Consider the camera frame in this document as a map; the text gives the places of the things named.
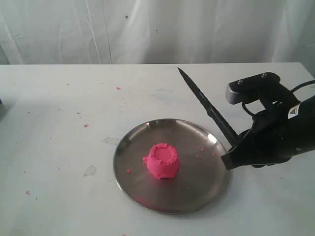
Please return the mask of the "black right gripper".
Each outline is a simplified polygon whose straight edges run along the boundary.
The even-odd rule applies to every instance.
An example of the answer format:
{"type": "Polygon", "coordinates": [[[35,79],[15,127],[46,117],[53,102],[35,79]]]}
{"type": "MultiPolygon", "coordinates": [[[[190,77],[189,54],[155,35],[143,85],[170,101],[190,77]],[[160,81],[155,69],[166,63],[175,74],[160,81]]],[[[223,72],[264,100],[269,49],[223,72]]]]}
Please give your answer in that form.
{"type": "Polygon", "coordinates": [[[299,115],[263,110],[253,116],[252,127],[242,133],[239,145],[221,156],[227,170],[241,166],[275,165],[299,154],[299,115]]]}

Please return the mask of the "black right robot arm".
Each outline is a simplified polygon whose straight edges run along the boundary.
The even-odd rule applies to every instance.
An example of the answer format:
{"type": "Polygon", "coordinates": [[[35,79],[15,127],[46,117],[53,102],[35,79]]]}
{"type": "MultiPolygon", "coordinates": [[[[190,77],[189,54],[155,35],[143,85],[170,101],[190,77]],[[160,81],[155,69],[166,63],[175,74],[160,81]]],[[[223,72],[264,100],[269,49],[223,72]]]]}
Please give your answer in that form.
{"type": "Polygon", "coordinates": [[[253,116],[240,142],[221,156],[226,169],[271,166],[315,148],[315,98],[286,108],[278,105],[253,116]]]}

